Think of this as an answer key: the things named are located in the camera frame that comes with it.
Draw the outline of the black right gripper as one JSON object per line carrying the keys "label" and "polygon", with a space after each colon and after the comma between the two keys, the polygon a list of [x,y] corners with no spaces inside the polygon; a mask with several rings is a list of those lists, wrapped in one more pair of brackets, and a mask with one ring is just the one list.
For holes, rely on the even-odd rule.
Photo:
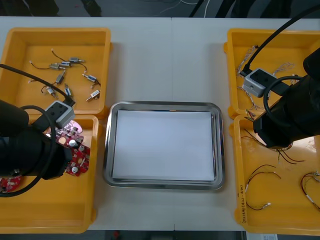
{"label": "black right gripper", "polygon": [[286,148],[298,139],[297,107],[274,104],[253,122],[253,130],[270,149]]}

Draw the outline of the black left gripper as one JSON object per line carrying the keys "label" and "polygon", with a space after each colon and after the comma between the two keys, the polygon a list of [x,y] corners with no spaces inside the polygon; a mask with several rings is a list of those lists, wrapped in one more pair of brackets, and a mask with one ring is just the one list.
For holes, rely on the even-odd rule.
{"label": "black left gripper", "polygon": [[44,180],[53,180],[64,174],[73,158],[73,152],[68,146],[59,143],[55,133],[45,135],[39,175]]}

